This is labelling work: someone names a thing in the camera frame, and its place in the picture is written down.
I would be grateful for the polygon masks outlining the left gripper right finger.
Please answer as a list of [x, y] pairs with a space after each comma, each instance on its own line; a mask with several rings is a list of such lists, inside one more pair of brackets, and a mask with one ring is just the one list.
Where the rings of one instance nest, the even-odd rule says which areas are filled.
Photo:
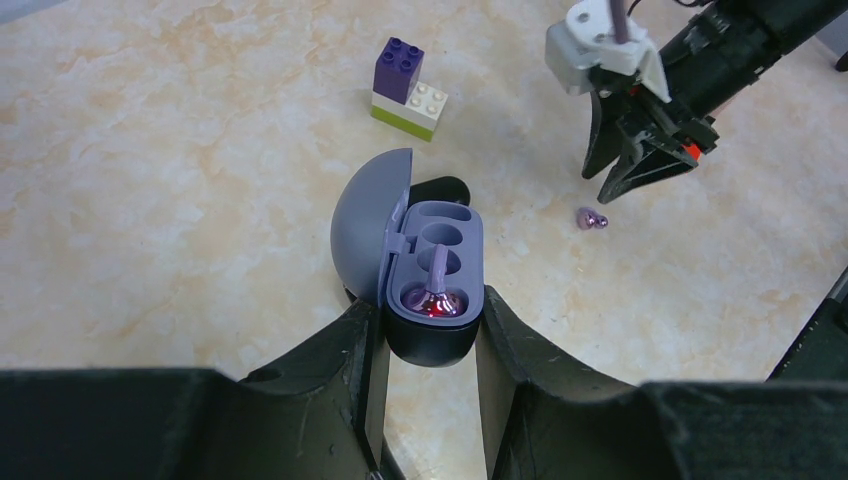
[[485, 289], [476, 371], [490, 479], [610, 479], [625, 473], [605, 434], [633, 386], [564, 351]]

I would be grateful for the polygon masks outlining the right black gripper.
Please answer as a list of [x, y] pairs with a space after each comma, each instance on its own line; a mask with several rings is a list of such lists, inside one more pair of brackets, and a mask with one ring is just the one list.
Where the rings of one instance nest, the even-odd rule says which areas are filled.
[[702, 13], [660, 51], [671, 101], [660, 101], [636, 77], [594, 67], [599, 88], [582, 175], [607, 169], [598, 201], [694, 170], [689, 142], [703, 153], [717, 146], [716, 109], [755, 83], [782, 56], [776, 33], [762, 21], [733, 13]]

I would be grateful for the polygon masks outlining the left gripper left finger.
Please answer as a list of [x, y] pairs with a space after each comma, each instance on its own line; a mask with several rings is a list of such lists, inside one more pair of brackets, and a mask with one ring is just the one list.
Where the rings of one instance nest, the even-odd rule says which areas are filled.
[[389, 352], [380, 311], [352, 303], [336, 320], [242, 381], [241, 438], [251, 479], [388, 479]]

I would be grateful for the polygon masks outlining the purple clip earbud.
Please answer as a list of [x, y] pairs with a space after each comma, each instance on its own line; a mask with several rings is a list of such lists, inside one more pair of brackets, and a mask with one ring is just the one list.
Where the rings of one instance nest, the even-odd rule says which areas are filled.
[[581, 230], [604, 229], [609, 220], [592, 208], [581, 207], [576, 213], [576, 223]]
[[410, 289], [401, 299], [406, 310], [428, 318], [455, 318], [465, 313], [464, 300], [447, 287], [448, 260], [448, 247], [437, 244], [427, 263], [426, 281]]

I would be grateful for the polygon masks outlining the silver lilac oval case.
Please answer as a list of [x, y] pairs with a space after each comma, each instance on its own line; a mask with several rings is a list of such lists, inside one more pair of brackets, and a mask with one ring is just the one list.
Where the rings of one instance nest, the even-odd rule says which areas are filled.
[[[391, 350], [408, 363], [440, 368], [466, 356], [482, 318], [484, 227], [469, 206], [409, 206], [412, 170], [410, 148], [386, 151], [359, 168], [332, 215], [331, 255], [343, 285], [385, 314]], [[449, 249], [447, 287], [466, 304], [459, 317], [428, 318], [402, 306], [402, 297], [426, 281], [437, 244]]]

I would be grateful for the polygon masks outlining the red block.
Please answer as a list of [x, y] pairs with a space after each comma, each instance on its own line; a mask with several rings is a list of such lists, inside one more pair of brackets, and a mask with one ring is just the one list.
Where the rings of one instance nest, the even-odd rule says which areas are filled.
[[693, 158], [693, 160], [696, 163], [698, 163], [700, 161], [700, 157], [702, 155], [702, 150], [700, 149], [700, 147], [696, 143], [689, 142], [684, 146], [684, 148], [685, 148], [685, 151]]

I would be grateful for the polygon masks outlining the oval black charging case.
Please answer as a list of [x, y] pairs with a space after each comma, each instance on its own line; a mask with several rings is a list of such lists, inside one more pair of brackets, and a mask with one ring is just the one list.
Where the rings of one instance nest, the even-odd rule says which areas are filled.
[[469, 206], [471, 193], [463, 180], [455, 176], [442, 176], [410, 187], [409, 206], [425, 201], [452, 202]]

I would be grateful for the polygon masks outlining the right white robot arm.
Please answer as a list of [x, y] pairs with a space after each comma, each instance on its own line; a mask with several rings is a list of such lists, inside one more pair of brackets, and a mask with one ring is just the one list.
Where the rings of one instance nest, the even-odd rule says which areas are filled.
[[718, 108], [846, 10], [839, 0], [711, 2], [659, 52], [668, 103], [648, 89], [644, 75], [591, 68], [592, 124], [581, 175], [609, 172], [598, 201], [695, 169], [696, 155], [716, 147]]

